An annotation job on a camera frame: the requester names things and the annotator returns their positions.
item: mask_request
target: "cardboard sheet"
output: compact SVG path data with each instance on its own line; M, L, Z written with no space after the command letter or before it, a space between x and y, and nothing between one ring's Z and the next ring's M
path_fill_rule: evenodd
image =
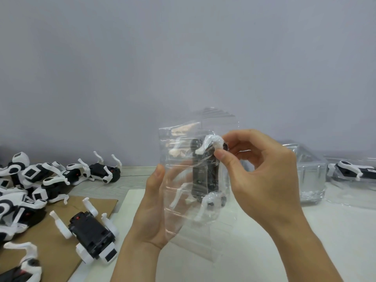
M84 198L70 196L67 205L64 205L63 201L49 204L46 207L47 215L42 222L12 240L14 243L31 242L38 247L38 259L43 269L42 282L67 282L80 264L81 259L76 253L78 240L74 236L66 240L55 226L54 219L49 213L54 210L68 226L69 220L75 214L86 211L82 203ZM114 199L90 199L90 201L98 210L97 219L100 222L101 214L107 213L109 217L117 203ZM17 266L25 254L24 250L8 250L1 247L0 273Z

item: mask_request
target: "gray wall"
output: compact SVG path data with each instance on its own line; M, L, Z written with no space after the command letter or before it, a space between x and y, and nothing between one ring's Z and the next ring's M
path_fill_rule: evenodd
M205 106L320 150L376 151L375 0L0 0L0 157L155 165Z

